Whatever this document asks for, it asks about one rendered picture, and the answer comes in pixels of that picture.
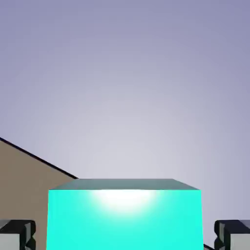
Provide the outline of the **large cyan box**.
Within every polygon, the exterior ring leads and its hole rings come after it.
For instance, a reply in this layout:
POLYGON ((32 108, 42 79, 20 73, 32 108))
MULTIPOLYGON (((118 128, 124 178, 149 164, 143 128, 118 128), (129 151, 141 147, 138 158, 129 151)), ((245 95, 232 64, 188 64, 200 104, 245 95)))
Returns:
POLYGON ((76 179, 48 192, 46 250, 203 250, 201 191, 173 179, 76 179))

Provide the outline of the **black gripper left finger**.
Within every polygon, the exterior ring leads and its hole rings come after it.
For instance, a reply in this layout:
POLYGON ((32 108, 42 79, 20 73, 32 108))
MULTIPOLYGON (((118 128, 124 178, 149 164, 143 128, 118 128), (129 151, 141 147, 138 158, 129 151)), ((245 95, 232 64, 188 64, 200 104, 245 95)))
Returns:
POLYGON ((0 250, 36 250, 33 220, 0 220, 0 250))

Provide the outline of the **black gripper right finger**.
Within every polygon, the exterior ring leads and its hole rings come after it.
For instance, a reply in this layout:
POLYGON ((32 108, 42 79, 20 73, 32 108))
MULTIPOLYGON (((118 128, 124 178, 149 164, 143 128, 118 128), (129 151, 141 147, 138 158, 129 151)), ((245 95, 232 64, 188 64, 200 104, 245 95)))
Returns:
POLYGON ((250 250, 250 220, 217 220, 215 250, 250 250))

